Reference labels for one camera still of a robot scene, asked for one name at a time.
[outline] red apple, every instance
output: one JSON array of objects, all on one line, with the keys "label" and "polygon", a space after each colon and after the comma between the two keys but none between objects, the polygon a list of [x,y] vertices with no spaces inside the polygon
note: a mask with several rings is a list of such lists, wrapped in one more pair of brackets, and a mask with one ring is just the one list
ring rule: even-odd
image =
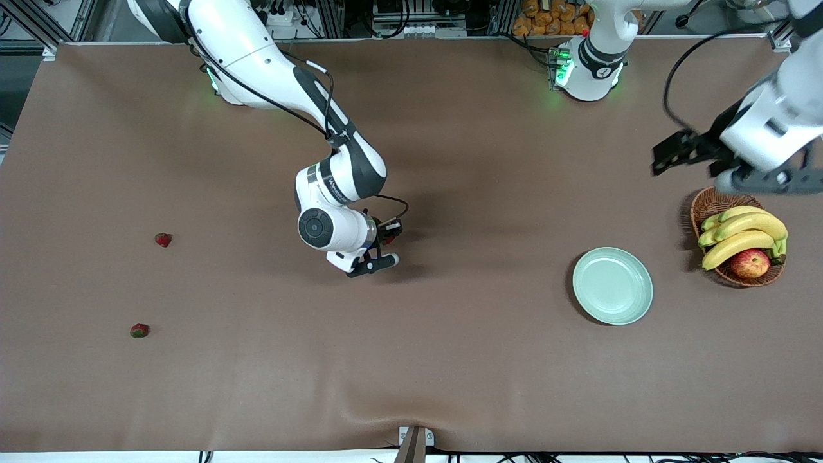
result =
[{"label": "red apple", "polygon": [[740,278],[762,277],[771,267],[769,256],[759,249],[738,252],[730,260],[732,271]]}]

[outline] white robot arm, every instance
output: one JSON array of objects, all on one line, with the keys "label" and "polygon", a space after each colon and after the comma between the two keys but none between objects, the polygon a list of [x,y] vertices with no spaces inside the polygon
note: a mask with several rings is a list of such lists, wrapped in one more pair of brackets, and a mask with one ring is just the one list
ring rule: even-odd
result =
[{"label": "white robot arm", "polygon": [[667,10],[690,0],[587,0],[594,10],[588,35],[558,46],[569,50],[555,86],[581,101],[597,101],[617,85],[623,61],[638,31],[633,10]]},{"label": "white robot arm", "polygon": [[[813,194],[823,170],[812,166],[812,144],[823,135],[823,2],[788,2],[800,45],[770,75],[698,135],[673,134],[654,147],[654,175],[680,164],[714,161],[715,188],[727,193]],[[801,165],[790,159],[802,152]]]},{"label": "white robot arm", "polygon": [[[326,251],[326,258],[349,276],[393,267],[385,244],[402,231],[396,217],[378,223],[348,208],[375,196],[386,181],[386,166],[355,125],[307,68],[295,66],[274,45],[256,11],[244,0],[128,0],[134,16],[172,43],[189,43],[202,57],[212,83],[226,101],[259,109],[280,108],[318,129],[332,154],[304,168],[295,179],[303,241]],[[316,63],[304,61],[328,75]],[[308,114],[312,123],[295,111]],[[369,249],[377,250],[372,259]]]}]

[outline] bunch of bananas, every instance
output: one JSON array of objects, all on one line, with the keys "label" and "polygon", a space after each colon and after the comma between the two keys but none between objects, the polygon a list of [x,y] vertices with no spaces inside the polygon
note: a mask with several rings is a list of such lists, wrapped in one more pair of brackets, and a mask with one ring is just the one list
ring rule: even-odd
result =
[{"label": "bunch of bananas", "polygon": [[700,247],[714,246],[703,258],[703,269],[711,270],[744,250],[768,250],[771,257],[786,254],[786,226],[761,208],[737,206],[703,222]]}]

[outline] light green plate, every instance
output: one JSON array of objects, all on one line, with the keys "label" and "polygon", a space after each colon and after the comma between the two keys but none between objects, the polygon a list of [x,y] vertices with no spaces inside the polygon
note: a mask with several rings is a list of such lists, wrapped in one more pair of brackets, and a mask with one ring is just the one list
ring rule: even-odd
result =
[{"label": "light green plate", "polygon": [[572,276],[574,295],[586,312],[609,325],[628,325],[652,305],[652,277],[636,257],[617,248],[590,250]]}]

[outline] black cable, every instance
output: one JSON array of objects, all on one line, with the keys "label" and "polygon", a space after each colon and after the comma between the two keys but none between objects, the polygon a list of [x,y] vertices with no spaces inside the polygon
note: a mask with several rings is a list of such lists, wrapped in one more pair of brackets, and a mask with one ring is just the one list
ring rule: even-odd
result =
[{"label": "black cable", "polygon": [[[185,15],[185,20],[186,20],[186,23],[187,23],[187,24],[189,24],[189,25],[191,25],[191,24],[192,24],[192,21],[191,21],[191,19],[188,17],[188,8],[184,9],[184,15]],[[322,134],[323,134],[323,136],[326,136],[326,132],[323,130],[323,128],[322,128],[322,127],[320,127],[319,125],[317,125],[314,121],[309,120],[309,119],[308,119],[308,118],[306,118],[305,116],[303,116],[303,115],[301,115],[301,114],[298,114],[298,113],[294,112],[293,110],[290,110],[289,108],[286,108],[284,105],[281,105],[280,103],[277,103],[276,101],[272,100],[271,98],[269,98],[269,97],[267,97],[267,96],[265,96],[265,95],[261,94],[259,91],[256,91],[256,90],[254,90],[252,87],[249,87],[248,85],[246,85],[246,84],[242,83],[242,82],[241,82],[241,81],[240,81],[237,77],[235,77],[235,76],[233,76],[233,75],[229,74],[229,73],[228,73],[228,72],[227,72],[227,71],[226,71],[226,70],[225,70],[225,69],[224,69],[224,68],[223,68],[223,67],[219,64],[219,61],[220,61],[220,60],[216,60],[216,59],[214,59],[214,58],[213,58],[213,57],[212,57],[212,56],[211,56],[211,55],[210,55],[210,54],[206,51],[206,48],[205,48],[205,47],[203,47],[202,43],[200,42],[200,39],[198,38],[197,32],[196,32],[195,30],[192,30],[192,40],[194,40],[194,44],[198,47],[198,49],[200,49],[200,54],[202,55],[202,58],[203,58],[204,60],[206,60],[206,59],[207,59],[208,61],[211,61],[211,65],[212,65],[212,66],[214,66],[214,67],[215,67],[218,71],[222,72],[222,73],[223,73],[223,75],[225,75],[226,77],[228,77],[229,79],[231,79],[232,81],[234,81],[237,85],[239,85],[239,86],[243,87],[246,91],[248,91],[248,92],[252,93],[253,95],[255,95],[257,98],[260,98],[260,99],[262,99],[263,101],[266,101],[268,104],[270,104],[270,105],[274,105],[274,106],[276,106],[277,108],[280,108],[281,110],[284,110],[285,112],[289,113],[290,115],[295,116],[297,119],[300,119],[300,120],[302,120],[303,122],[307,123],[308,125],[311,125],[312,127],[314,127],[314,128],[315,128],[318,132],[322,133]]]},{"label": "black cable", "polygon": [[397,37],[398,35],[400,35],[401,32],[403,32],[406,29],[406,26],[409,25],[409,20],[412,18],[412,7],[409,6],[409,0],[403,0],[403,5],[406,6],[406,19],[403,20],[403,9],[401,7],[401,10],[400,10],[400,25],[398,26],[398,28],[393,33],[391,33],[389,35],[378,34],[377,32],[374,31],[374,29],[372,29],[371,26],[369,26],[369,22],[366,20],[366,16],[363,16],[363,27],[365,27],[365,29],[373,37],[379,37],[381,39],[391,39],[393,37]]},{"label": "black cable", "polygon": [[[300,61],[301,63],[303,63],[307,66],[311,66],[309,64],[309,62],[305,59],[298,58],[295,55],[293,55],[293,54],[291,54],[287,51],[282,51],[282,53],[285,56],[288,56],[289,58],[296,59],[297,61]],[[326,129],[326,139],[328,139],[328,138],[332,137],[332,131],[328,127],[328,115],[331,112],[332,98],[334,97],[334,77],[332,77],[332,74],[328,70],[325,70],[325,68],[323,68],[323,74],[325,74],[326,77],[328,77],[328,81],[329,81],[329,84],[328,84],[328,98],[326,98],[326,108],[323,111],[323,122],[324,122],[325,129]]]},{"label": "black cable", "polygon": [[8,28],[9,28],[9,27],[12,27],[12,23],[13,23],[13,22],[14,22],[14,20],[12,20],[12,19],[11,19],[11,18],[10,18],[10,17],[9,17],[9,16],[5,13],[5,12],[4,12],[4,13],[2,14],[2,21],[0,21],[0,28],[2,28],[2,31],[0,31],[0,35],[4,35],[5,33],[7,33],[7,32],[8,32]]},{"label": "black cable", "polygon": [[[393,218],[388,220],[388,222],[391,222],[392,220],[397,220],[400,217],[403,217],[404,215],[406,215],[407,212],[409,212],[409,203],[407,203],[406,201],[403,201],[400,198],[394,198],[393,196],[386,196],[385,194],[376,194],[374,197],[375,198],[381,198],[381,199],[388,199],[389,201],[394,201],[396,203],[400,203],[403,206],[405,206],[405,208],[403,209],[403,212],[401,212],[398,215],[394,216]],[[506,461],[506,460],[511,460],[511,456],[506,457],[503,460],[498,461],[497,463],[503,463],[503,461]]]},{"label": "black cable", "polygon": [[303,7],[303,12],[300,12],[300,9],[297,8],[296,4],[295,8],[297,8],[297,12],[298,14],[300,14],[300,17],[303,17],[306,20],[306,27],[309,29],[309,32],[314,34],[314,36],[318,39],[322,39],[323,35],[320,34],[320,29],[318,29],[317,26],[314,25],[314,21],[312,21],[311,16],[309,15],[309,10],[306,8],[306,4],[303,0],[300,0],[300,5]]},{"label": "black cable", "polygon": [[718,32],[717,34],[712,34],[709,37],[702,39],[700,42],[697,42],[696,44],[692,45],[691,48],[686,50],[686,52],[677,60],[677,62],[674,63],[674,66],[672,66],[672,70],[669,72],[668,77],[666,77],[666,85],[663,87],[663,112],[666,113],[666,116],[668,116],[669,119],[674,121],[683,129],[688,130],[692,133],[697,133],[697,130],[694,127],[688,124],[685,120],[681,119],[678,115],[674,114],[674,111],[672,111],[672,107],[669,105],[669,91],[672,88],[672,79],[674,78],[674,74],[675,72],[677,72],[677,69],[681,66],[681,64],[683,64],[683,62],[686,61],[686,58],[689,58],[689,56],[692,53],[694,53],[695,50],[697,50],[705,44],[708,44],[710,41],[717,39],[721,35],[734,34],[736,32],[745,32],[746,30],[750,30],[752,28],[768,26],[770,24],[775,24],[783,21],[786,21],[786,18],[767,22],[760,22],[757,24],[750,24],[742,27],[735,27],[733,29],[726,29],[721,32]]},{"label": "black cable", "polygon": [[549,68],[549,63],[548,63],[547,61],[542,61],[542,60],[540,60],[540,57],[539,57],[539,56],[537,56],[536,54],[534,54],[534,50],[533,50],[533,49],[532,49],[532,47],[528,44],[528,41],[526,40],[526,36],[525,36],[525,35],[523,36],[523,44],[524,44],[524,45],[526,45],[526,49],[528,50],[528,54],[531,54],[531,55],[532,55],[532,58],[534,58],[534,60],[535,60],[535,61],[537,61],[537,63],[538,63],[538,64],[540,64],[540,65],[541,65],[541,66],[543,66],[544,68]]},{"label": "black cable", "polygon": [[525,48],[525,49],[528,49],[528,50],[540,51],[540,52],[543,52],[543,53],[548,53],[548,51],[550,50],[548,48],[544,49],[544,48],[536,47],[534,45],[530,45],[530,44],[526,43],[526,36],[523,37],[523,41],[521,42],[520,40],[517,39],[516,36],[511,35],[507,32],[499,32],[495,35],[499,35],[501,37],[506,37],[507,39],[509,39],[509,40],[513,41],[515,44],[517,44],[519,47],[522,47],[522,48]]},{"label": "black cable", "polygon": [[[788,461],[790,463],[801,463],[800,460],[794,458],[794,456],[790,456],[789,454],[769,453],[767,451],[747,451],[745,453],[738,453],[736,455],[729,456],[729,457],[723,456],[722,458],[723,458],[724,461],[733,461],[733,460],[736,460],[738,458],[742,458],[744,456],[768,457],[768,458],[773,458],[775,460]],[[693,461],[691,458],[689,458],[689,456],[684,456],[684,457],[686,458],[686,461]],[[710,457],[710,456],[698,456],[698,457],[701,458],[701,459],[703,459],[703,458],[708,459],[709,461],[715,461],[715,459]],[[684,461],[683,460],[674,460],[674,459],[671,459],[671,458],[664,458],[662,460],[655,461],[655,463],[684,463]]]}]

